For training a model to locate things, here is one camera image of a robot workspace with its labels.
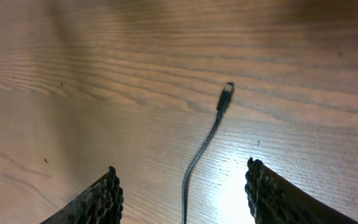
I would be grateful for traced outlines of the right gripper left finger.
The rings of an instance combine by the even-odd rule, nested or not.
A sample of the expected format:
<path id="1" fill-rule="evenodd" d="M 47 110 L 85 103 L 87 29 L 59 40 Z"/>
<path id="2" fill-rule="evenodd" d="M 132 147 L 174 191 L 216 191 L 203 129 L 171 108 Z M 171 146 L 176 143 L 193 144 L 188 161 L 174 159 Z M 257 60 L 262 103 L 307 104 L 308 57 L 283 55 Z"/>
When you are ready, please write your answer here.
<path id="1" fill-rule="evenodd" d="M 41 224 L 120 224 L 123 189 L 114 167 Z"/>

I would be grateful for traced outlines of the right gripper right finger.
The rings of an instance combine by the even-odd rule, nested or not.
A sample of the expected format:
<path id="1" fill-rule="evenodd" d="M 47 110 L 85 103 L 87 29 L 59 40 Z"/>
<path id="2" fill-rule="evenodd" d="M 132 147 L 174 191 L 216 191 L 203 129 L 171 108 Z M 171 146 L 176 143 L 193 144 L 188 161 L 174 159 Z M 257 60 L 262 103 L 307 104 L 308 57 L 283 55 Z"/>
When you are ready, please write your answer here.
<path id="1" fill-rule="evenodd" d="M 247 161 L 245 192 L 256 224 L 358 224 L 316 200 L 262 161 Z"/>

